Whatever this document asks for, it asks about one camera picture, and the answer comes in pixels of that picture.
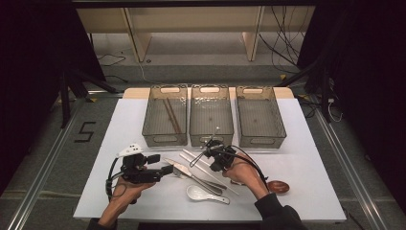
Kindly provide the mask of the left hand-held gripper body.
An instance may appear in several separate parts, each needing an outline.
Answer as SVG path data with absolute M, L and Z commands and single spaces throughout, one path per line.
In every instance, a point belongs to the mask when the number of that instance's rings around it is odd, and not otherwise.
M 121 172 L 123 178 L 133 184 L 158 182 L 162 177 L 162 170 L 148 170 L 147 156 L 143 155 L 143 150 L 138 144 L 130 144 L 120 151 L 117 156 L 123 159 Z

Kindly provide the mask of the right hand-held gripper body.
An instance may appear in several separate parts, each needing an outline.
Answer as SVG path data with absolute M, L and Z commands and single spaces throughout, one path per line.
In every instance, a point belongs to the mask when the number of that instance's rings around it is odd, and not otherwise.
M 231 146 L 226 146 L 221 140 L 215 138 L 220 128 L 217 126 L 210 139 L 205 142 L 203 155 L 207 158 L 212 157 L 214 162 L 210 169 L 214 172 L 226 171 L 229 169 L 236 155 L 236 151 Z

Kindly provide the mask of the metal table knife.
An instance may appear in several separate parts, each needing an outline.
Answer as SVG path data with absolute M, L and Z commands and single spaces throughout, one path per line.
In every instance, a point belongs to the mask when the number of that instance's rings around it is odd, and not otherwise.
M 218 195 L 218 196 L 222 195 L 222 189 L 219 186 L 214 185 L 211 182 L 207 182 L 206 180 L 198 178 L 197 176 L 192 174 L 186 166 L 184 166 L 174 160 L 166 158 L 166 161 L 174 167 L 175 172 L 182 173 L 182 174 L 190 177 L 191 179 L 195 180 L 198 184 L 203 186 L 205 189 L 207 189 L 209 192 L 212 192 L 215 195 Z

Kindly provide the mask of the white chopstick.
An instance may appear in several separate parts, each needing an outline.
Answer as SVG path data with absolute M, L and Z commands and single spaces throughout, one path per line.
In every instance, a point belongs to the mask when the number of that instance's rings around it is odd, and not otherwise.
M 198 155 L 193 154 L 191 151 L 189 151 L 187 149 L 183 149 L 183 152 L 185 152 L 186 154 L 191 156 L 193 159 L 198 157 Z M 205 164 L 206 166 L 210 167 L 210 164 L 208 162 L 206 162 L 200 158 L 199 158 L 199 161 L 202 162 L 203 164 Z
M 179 153 L 179 156 L 182 157 L 183 159 L 185 159 L 188 163 L 191 163 L 192 160 L 190 158 L 188 158 L 186 155 L 184 155 L 183 153 Z M 228 190 L 232 191 L 233 193 L 235 193 L 237 196 L 239 196 L 239 193 L 236 192 L 235 190 L 233 190 L 231 187 L 227 186 L 224 182 L 220 181 L 218 178 L 216 178 L 213 174 L 211 174 L 210 172 L 206 171 L 204 168 L 200 167 L 198 164 L 195 164 L 194 167 L 198 168 L 200 171 L 202 171 L 203 173 L 205 173 L 206 175 L 210 176 L 211 178 L 213 178 L 215 181 L 217 181 L 219 184 L 221 184 L 222 186 L 226 187 Z

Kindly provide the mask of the white ceramic spoon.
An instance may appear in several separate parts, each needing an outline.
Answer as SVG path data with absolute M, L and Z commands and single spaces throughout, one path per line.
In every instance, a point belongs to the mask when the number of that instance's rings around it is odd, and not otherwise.
M 210 193 L 207 193 L 206 191 L 204 191 L 203 189 L 201 189 L 198 186 L 195 185 L 191 185 L 187 188 L 187 195 L 190 199 L 192 200 L 199 200 L 199 201 L 203 201 L 203 200 L 214 200 L 214 201 L 218 201 L 224 204 L 229 204 L 230 203 L 230 199 L 221 195 L 213 195 Z

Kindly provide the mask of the transparent grey storage bin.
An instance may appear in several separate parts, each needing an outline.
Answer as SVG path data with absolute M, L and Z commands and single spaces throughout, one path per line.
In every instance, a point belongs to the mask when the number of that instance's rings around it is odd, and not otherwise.
M 174 132 L 164 99 L 169 98 L 182 133 Z M 142 134 L 149 147 L 186 146 L 188 87 L 186 84 L 157 84 L 150 87 Z
M 239 145 L 279 149 L 286 131 L 272 86 L 238 86 Z
M 190 112 L 192 146 L 202 147 L 212 136 L 225 145 L 231 145 L 234 133 L 229 87 L 194 84 Z

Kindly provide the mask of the brown wooden chopstick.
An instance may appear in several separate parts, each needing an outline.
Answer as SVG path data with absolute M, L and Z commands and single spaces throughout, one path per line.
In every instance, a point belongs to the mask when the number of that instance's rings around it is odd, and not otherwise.
M 172 107 L 170 105 L 169 99 L 168 98 L 164 99 L 163 103 L 164 103 L 166 111 L 167 111 L 167 113 L 169 115 L 169 120 L 170 120 L 170 122 L 171 122 L 171 124 L 173 126 L 174 132 L 179 133 L 178 124 L 176 122 L 176 118 L 174 116 L 173 109 L 172 109 Z
M 182 129 L 181 129 L 181 127 L 179 126 L 179 124 L 178 124 L 178 129 L 179 129 L 179 133 L 177 133 L 177 134 L 182 133 Z

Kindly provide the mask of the brown wooden spoon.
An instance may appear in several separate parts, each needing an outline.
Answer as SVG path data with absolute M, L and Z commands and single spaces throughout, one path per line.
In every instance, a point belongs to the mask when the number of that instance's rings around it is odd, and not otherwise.
M 267 190 L 274 194 L 285 194 L 290 190 L 290 186 L 280 180 L 272 180 L 265 183 Z

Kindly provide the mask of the person's left hand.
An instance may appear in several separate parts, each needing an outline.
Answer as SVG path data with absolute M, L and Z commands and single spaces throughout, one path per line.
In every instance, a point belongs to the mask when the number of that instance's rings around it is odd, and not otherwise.
M 133 184 L 120 177 L 114 188 L 107 209 L 115 214 L 121 214 L 127 206 L 137 200 L 142 191 L 154 186 L 154 183 Z

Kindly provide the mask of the person's right hand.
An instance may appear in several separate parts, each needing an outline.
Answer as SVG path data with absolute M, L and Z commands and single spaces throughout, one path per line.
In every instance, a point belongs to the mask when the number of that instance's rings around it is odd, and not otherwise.
M 245 184 L 256 199 L 261 199 L 267 196 L 269 191 L 250 162 L 251 160 L 245 154 L 238 153 L 231 167 L 222 174 L 235 182 Z

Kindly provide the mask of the metal fork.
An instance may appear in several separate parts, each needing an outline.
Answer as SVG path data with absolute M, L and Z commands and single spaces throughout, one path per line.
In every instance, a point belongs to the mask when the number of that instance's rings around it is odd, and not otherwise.
M 176 176 L 178 176 L 179 178 L 182 178 L 182 179 L 190 178 L 189 176 L 187 176 L 187 175 L 184 174 L 183 172 L 180 172 L 180 171 L 177 170 L 177 169 L 173 169 L 173 173 L 174 173 Z M 226 186 L 223 186 L 223 185 L 220 185 L 220 184 L 217 184 L 217 183 L 214 183 L 214 182 L 205 180 L 205 179 L 200 179 L 200 180 L 201 180 L 204 184 L 210 185 L 210 186 L 212 186 L 212 187 L 214 187 L 214 188 L 217 188 L 217 189 L 220 189 L 220 190 L 227 190 L 227 187 L 226 187 Z

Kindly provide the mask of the white table mat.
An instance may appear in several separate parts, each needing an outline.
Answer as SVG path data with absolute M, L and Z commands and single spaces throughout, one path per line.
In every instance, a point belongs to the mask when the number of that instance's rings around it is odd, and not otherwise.
M 295 99 L 279 99 L 287 137 L 279 149 L 249 154 L 265 176 L 287 183 L 290 190 L 279 196 L 280 203 L 292 206 L 304 222 L 342 222 L 346 219 L 341 204 L 327 176 L 325 166 L 313 141 L 304 114 Z M 145 155 L 158 153 L 180 163 L 180 149 L 150 149 L 142 129 L 146 99 L 118 101 L 101 143 L 99 154 L 74 213 L 76 219 L 98 218 L 108 200 L 105 180 L 116 154 L 132 143 L 139 144 Z M 193 201 L 187 188 L 194 182 L 167 175 L 144 191 L 137 203 L 122 214 L 123 219 L 140 222 L 258 222 L 261 220 L 255 197 L 244 186 L 230 184 L 223 195 L 229 204 L 216 201 Z

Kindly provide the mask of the pale wooden desk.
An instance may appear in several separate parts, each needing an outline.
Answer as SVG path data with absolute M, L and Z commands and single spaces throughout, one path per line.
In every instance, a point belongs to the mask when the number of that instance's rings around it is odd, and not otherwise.
M 304 33 L 314 11 L 313 6 L 175 7 L 79 9 L 78 14 L 89 34 L 128 35 L 138 62 L 153 33 L 240 33 L 253 61 L 261 32 Z

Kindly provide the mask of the dark curtain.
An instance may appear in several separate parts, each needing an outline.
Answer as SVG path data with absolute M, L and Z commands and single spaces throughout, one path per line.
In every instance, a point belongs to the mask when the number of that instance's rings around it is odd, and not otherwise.
M 316 0 L 299 66 L 326 50 L 333 90 L 406 215 L 406 0 Z
M 71 69 L 105 79 L 72 0 L 0 0 L 0 195 Z

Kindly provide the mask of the aluminium floor rail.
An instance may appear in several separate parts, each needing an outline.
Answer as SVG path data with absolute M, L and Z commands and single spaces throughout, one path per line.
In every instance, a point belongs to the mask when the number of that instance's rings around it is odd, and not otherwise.
M 20 202 L 18 208 L 14 212 L 10 223 L 8 224 L 7 230 L 22 230 L 32 209 L 39 198 L 40 192 L 42 191 L 55 162 L 57 161 L 63 146 L 73 128 L 73 125 L 77 119 L 80 109 L 85 104 L 85 99 L 76 99 L 73 103 L 73 108 L 71 111 L 71 119 L 67 122 L 66 126 L 62 128 L 54 141 L 51 149 L 49 150 L 44 163 L 41 165 L 39 172 L 36 174 L 33 183 L 29 190 L 24 194 L 22 201 Z
M 350 158 L 348 157 L 347 152 L 344 149 L 332 125 L 325 121 L 320 110 L 317 110 L 315 112 L 315 115 L 333 149 L 333 152 L 341 168 L 344 171 L 344 174 L 351 186 L 352 191 L 357 197 L 357 200 L 370 226 L 373 230 L 389 230 L 388 224 L 383 219 L 378 206 L 373 201 L 372 196 L 362 182 L 361 177 L 352 165 Z

